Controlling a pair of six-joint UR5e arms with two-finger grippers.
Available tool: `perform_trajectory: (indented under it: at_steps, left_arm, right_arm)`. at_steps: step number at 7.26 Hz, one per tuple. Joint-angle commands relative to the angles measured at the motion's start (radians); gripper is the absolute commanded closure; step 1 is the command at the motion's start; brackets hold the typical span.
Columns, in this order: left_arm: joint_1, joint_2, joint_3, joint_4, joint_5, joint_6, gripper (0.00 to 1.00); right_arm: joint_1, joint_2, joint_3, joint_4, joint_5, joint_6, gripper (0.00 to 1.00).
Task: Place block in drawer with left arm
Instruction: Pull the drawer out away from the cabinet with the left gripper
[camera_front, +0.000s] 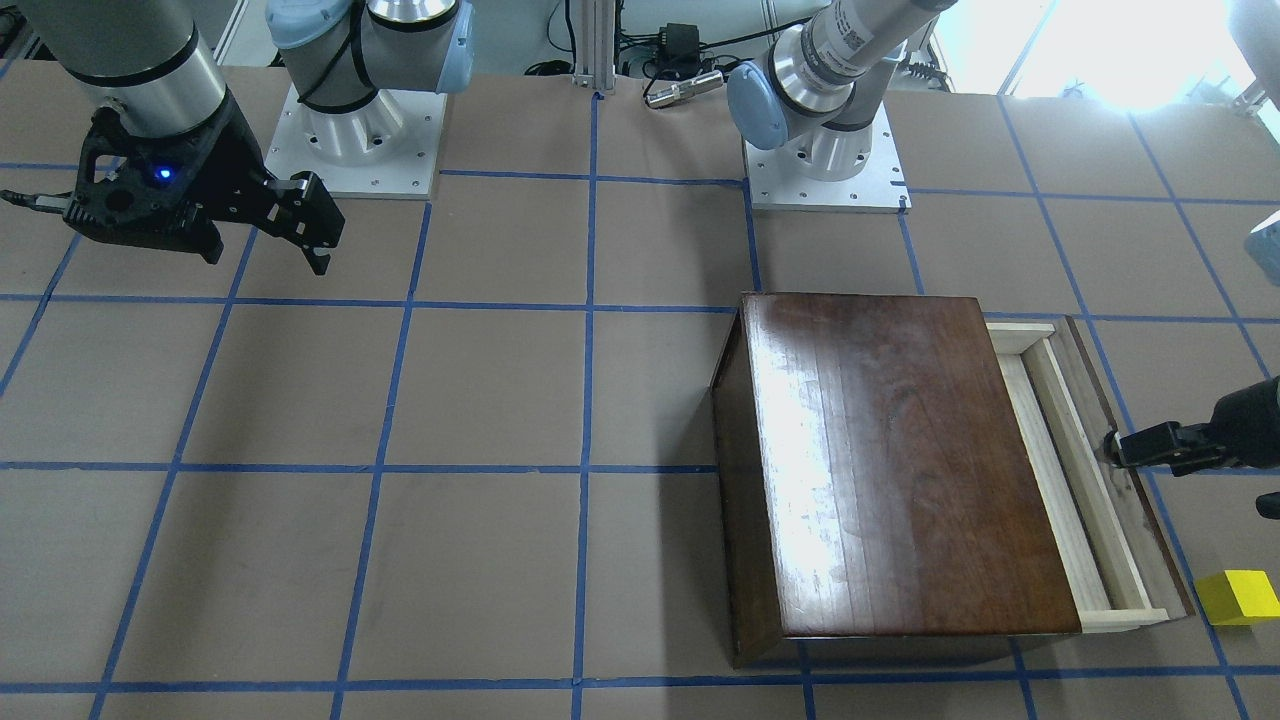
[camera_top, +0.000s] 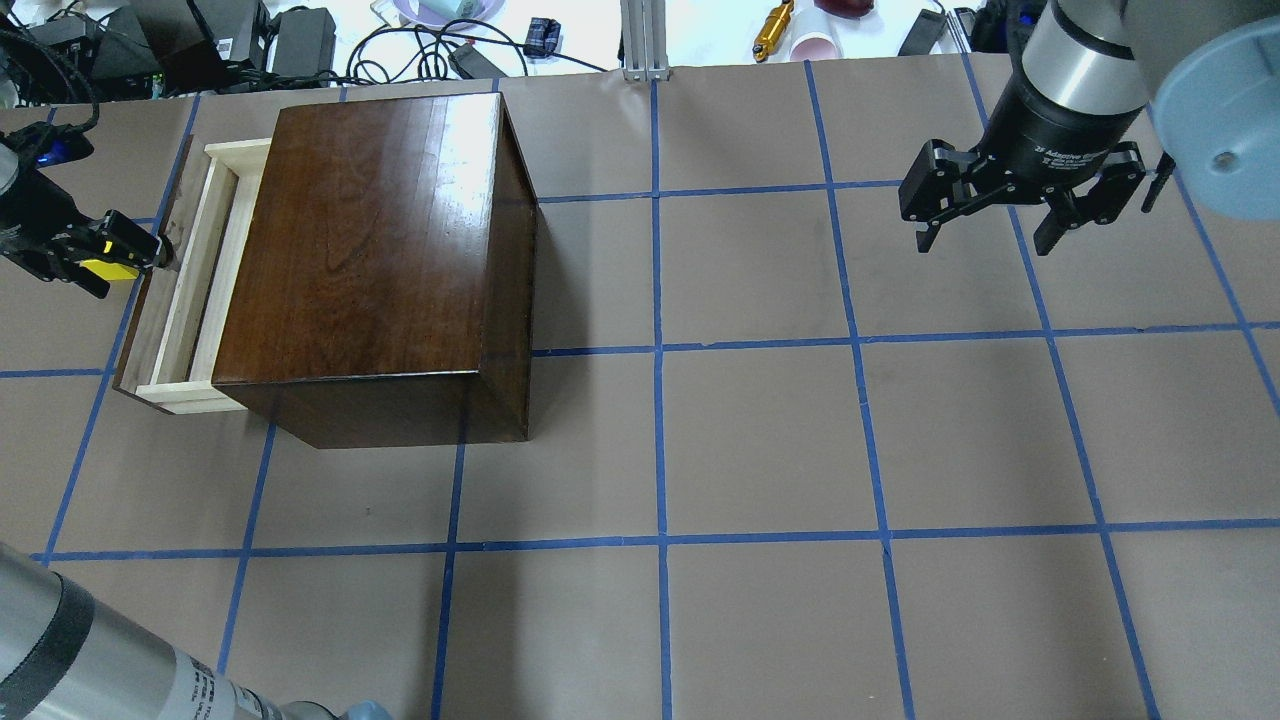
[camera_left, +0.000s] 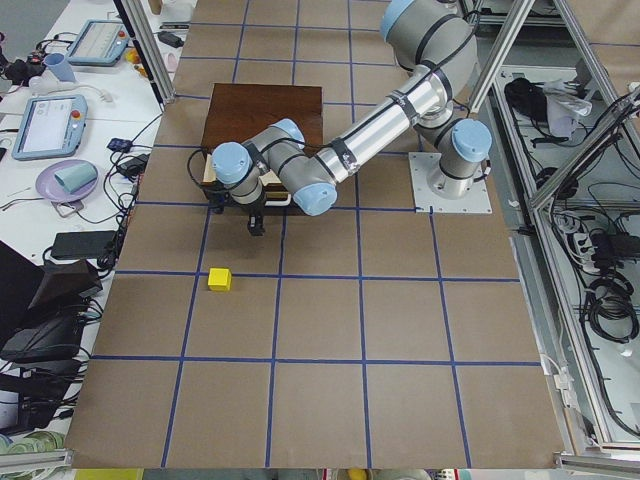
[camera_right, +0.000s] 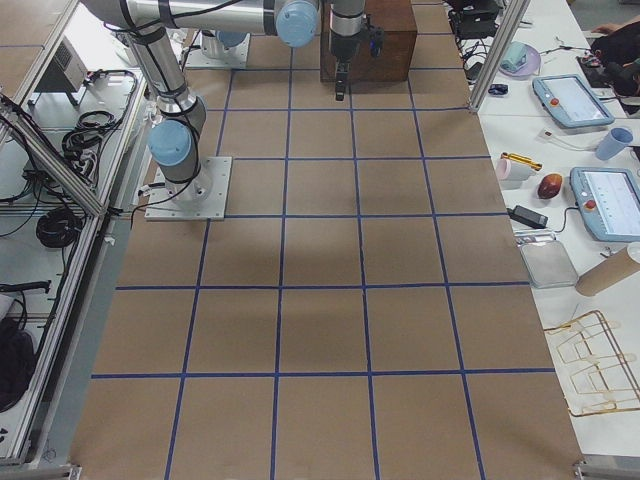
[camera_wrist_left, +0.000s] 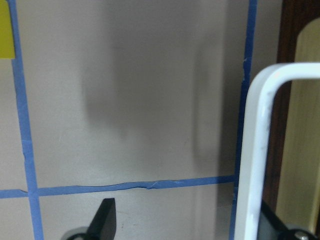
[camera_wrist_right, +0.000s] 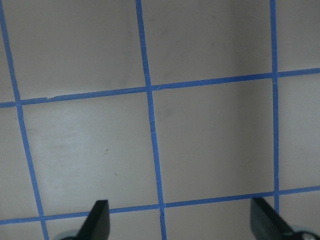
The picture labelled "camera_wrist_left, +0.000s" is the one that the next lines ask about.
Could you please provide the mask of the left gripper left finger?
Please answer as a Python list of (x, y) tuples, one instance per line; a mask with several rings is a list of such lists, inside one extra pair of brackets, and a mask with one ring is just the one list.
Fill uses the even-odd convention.
[(102, 200), (91, 221), (85, 240), (113, 240), (117, 230), (116, 201), (114, 198)]

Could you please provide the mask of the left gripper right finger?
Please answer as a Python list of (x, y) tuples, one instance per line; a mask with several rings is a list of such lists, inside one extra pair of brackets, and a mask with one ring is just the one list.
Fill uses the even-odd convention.
[(271, 208), (262, 201), (258, 222), (258, 239), (283, 240), (287, 230), (288, 228), (284, 223), (275, 215)]

